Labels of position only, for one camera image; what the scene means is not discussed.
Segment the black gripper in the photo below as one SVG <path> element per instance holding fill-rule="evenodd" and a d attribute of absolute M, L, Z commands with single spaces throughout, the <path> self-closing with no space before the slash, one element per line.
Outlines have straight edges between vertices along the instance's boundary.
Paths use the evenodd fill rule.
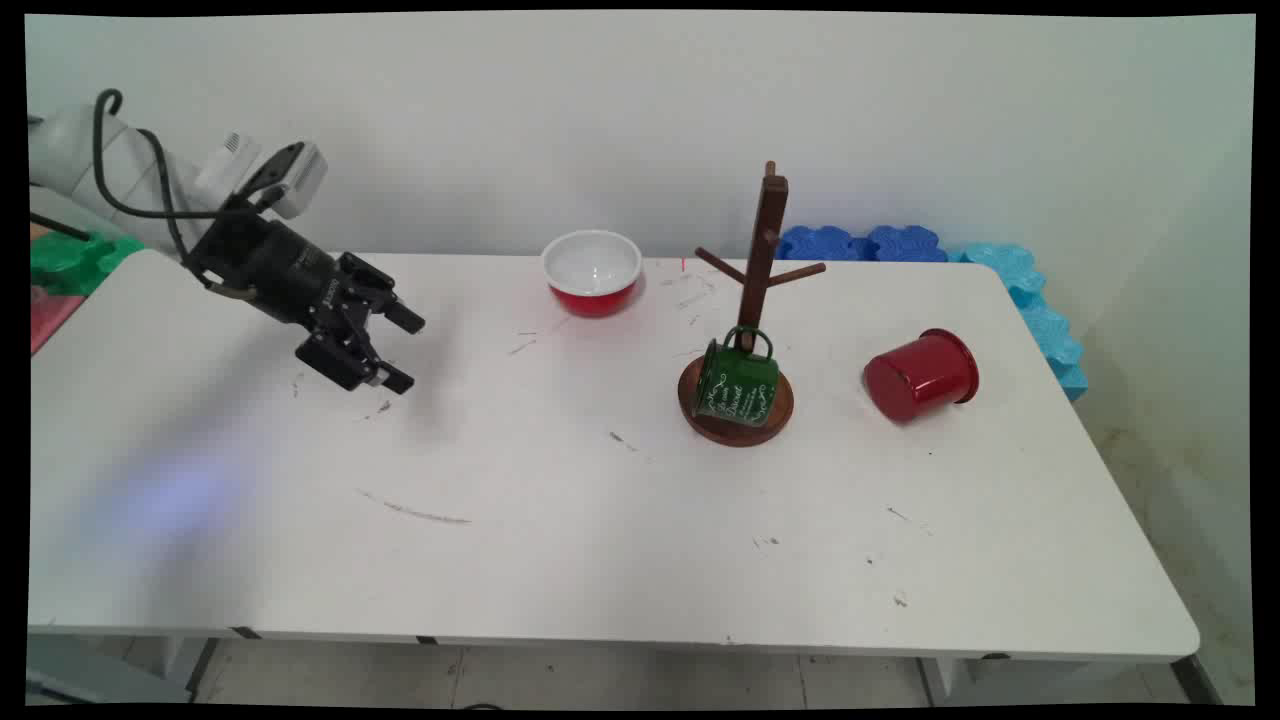
<path fill-rule="evenodd" d="M 362 258 L 343 252 L 338 266 L 334 256 L 284 223 L 232 213 L 212 222 L 189 250 L 188 264 L 212 273 L 234 299 L 282 323 L 315 327 L 294 356 L 342 389 L 371 386 L 404 395 L 415 386 L 413 377 L 372 347 L 366 325 L 340 325 L 340 315 L 332 309 L 343 287 L 346 299 L 364 302 L 371 314 L 384 315 L 410 334 L 425 327 L 401 302 L 396 282 Z"/>

